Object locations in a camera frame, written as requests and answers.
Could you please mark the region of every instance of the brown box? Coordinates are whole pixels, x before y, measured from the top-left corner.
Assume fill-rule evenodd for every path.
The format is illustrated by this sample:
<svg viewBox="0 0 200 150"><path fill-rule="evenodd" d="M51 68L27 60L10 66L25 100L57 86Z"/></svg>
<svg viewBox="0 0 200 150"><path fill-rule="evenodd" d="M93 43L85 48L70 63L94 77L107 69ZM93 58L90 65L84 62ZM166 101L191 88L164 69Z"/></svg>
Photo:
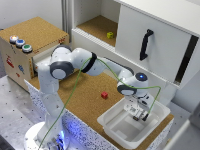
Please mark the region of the brown box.
<svg viewBox="0 0 200 150"><path fill-rule="evenodd" d="M32 46L32 53L25 54L16 45L10 44L10 36L17 35ZM33 56L48 50L58 44L69 44L69 35L48 23L40 17L36 17L15 26L0 31L0 50L6 73L25 90L27 81L35 77L33 70Z"/></svg>

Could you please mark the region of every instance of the cable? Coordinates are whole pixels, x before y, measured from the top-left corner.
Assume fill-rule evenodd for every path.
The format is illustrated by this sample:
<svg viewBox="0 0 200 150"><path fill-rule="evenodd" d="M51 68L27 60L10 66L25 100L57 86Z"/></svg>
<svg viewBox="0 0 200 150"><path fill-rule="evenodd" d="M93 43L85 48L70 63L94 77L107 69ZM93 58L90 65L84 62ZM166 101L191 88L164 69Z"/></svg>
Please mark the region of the cable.
<svg viewBox="0 0 200 150"><path fill-rule="evenodd" d="M76 78L75 85L74 85L74 87L73 87L73 90L72 90L72 92L71 92L69 98L67 99L66 103L64 104L64 106L63 106L63 108L62 108L62 110L61 110L61 112L60 112L58 118L56 119L56 121L53 123L53 125L50 127L50 129L47 131L47 133L45 134L44 138L42 139L42 142L40 143L40 146L39 146L38 150L39 150L40 147L42 146L42 144L43 144L43 142L44 142L46 136L48 135L48 133L51 131L51 129L53 128L53 126L56 124L56 122L58 121L58 119L59 119L60 116L62 115L62 113L63 113L63 111L64 111L66 105L68 104L69 100L71 99L72 95L74 94L74 91L75 91L75 89L76 89L76 85L77 85L77 83L78 83L78 79L79 79L80 74L81 74L81 70L83 69L83 67L85 66L85 64L86 64L91 58L88 58L88 59L83 63L81 69L79 70L79 73L78 73L77 78ZM116 78L117 80L119 80L121 83L123 83L124 85L126 85L126 86L128 86L128 87L130 87L130 88L134 88L134 89L159 88L158 93L157 93L157 95L156 95L156 97L155 97L155 99L154 99L153 103L151 104L151 107L150 107L150 109L149 109L149 111L148 111L148 114L150 114L151 109L152 109L152 107L153 107L153 105L154 105L154 103L155 103L155 101L156 101L156 99L157 99L157 97L158 97L158 95L159 95L159 93L160 93L160 91L161 91L161 87L160 87L160 86L151 86L151 87L146 87L146 88L138 88L138 87L133 87L133 86L127 85L127 84L125 84L123 81L121 81L121 80L117 77L116 73L115 73L104 61L102 61L101 59L98 59L98 58L97 58L97 60L101 61L104 65L106 65L106 67L113 73L113 75L115 76L115 78Z"/></svg>

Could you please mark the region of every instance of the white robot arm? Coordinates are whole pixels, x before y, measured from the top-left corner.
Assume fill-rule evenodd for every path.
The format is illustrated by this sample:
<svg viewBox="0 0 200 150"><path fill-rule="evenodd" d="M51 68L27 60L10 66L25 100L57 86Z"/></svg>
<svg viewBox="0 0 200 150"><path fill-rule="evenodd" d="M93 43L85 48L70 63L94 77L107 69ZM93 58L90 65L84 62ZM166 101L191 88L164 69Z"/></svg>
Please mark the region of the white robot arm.
<svg viewBox="0 0 200 150"><path fill-rule="evenodd" d="M63 108L63 103L60 100L57 91L59 89L58 80L68 77L74 72L74 69L81 69L82 65L88 58L91 58L85 63L82 72L91 76L101 74L105 69L109 69L105 62L125 84L131 87L144 88L148 87L148 78L143 73L134 74L131 68L122 66L107 58L97 57L82 48L77 48L73 51L68 46L60 45L52 53L50 62L41 64L38 67L38 77L40 82L40 92L43 93L42 101L47 109L45 125L39 131L37 140L42 141L44 135L49 130L50 126L58 117ZM117 83L117 90L125 95L127 100L124 109L133 115L133 119L139 120L141 116L145 116L147 111L153 104L154 98L147 89L135 89L124 85L120 81ZM48 144L52 139L57 139L55 135L61 135L62 120L59 119L54 125L55 130L52 130L43 142Z"/></svg>

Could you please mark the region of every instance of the drawer handle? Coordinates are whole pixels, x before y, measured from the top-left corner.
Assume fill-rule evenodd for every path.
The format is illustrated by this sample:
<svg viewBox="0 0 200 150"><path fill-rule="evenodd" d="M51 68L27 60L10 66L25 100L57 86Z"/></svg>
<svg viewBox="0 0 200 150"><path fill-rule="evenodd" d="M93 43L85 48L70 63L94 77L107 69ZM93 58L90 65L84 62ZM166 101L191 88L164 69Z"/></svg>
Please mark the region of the drawer handle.
<svg viewBox="0 0 200 150"><path fill-rule="evenodd" d="M142 48L140 52L140 60L144 60L145 58L148 57L148 55L145 53L147 49L147 43L148 43L148 37L153 34L153 31L147 30L147 33L144 35L143 42L142 42Z"/></svg>

